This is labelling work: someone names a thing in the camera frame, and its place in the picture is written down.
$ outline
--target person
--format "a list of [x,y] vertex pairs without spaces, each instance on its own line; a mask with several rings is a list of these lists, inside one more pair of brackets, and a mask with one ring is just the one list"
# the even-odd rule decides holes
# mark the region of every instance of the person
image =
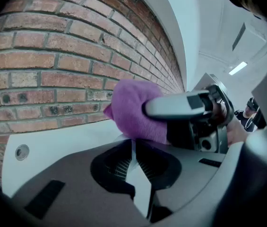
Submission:
[[242,126],[247,132],[253,132],[255,124],[253,123],[253,115],[258,110],[258,104],[255,99],[251,97],[247,102],[245,111],[237,110],[234,115],[241,122]]

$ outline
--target fluorescent light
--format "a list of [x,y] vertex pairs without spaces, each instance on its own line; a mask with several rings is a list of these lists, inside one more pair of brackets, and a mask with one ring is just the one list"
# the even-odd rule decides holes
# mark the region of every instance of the fluorescent light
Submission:
[[232,71],[229,72],[230,75],[234,75],[236,72],[240,71],[242,68],[244,68],[247,65],[246,62],[240,63],[237,67],[235,67]]

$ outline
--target purple fabric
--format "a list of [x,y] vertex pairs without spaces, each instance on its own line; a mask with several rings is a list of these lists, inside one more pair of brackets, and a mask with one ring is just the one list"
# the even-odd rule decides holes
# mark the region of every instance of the purple fabric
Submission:
[[165,144],[167,123],[152,120],[142,111],[143,103],[159,96],[163,96],[161,90],[150,81],[120,80],[104,114],[133,140],[147,139]]

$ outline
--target brick wall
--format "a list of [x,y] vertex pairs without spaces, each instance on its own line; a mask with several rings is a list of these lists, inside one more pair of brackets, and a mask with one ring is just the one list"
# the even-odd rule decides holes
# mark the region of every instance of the brick wall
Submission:
[[0,13],[0,179],[10,134],[104,120],[120,79],[184,90],[142,0],[10,0]]

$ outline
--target black shirt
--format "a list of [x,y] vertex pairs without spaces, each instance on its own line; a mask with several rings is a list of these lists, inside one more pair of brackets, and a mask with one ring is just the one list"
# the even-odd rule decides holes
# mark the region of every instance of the black shirt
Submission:
[[237,110],[234,114],[247,132],[253,132],[255,126],[255,124],[252,122],[253,118],[245,118],[243,116],[243,110]]

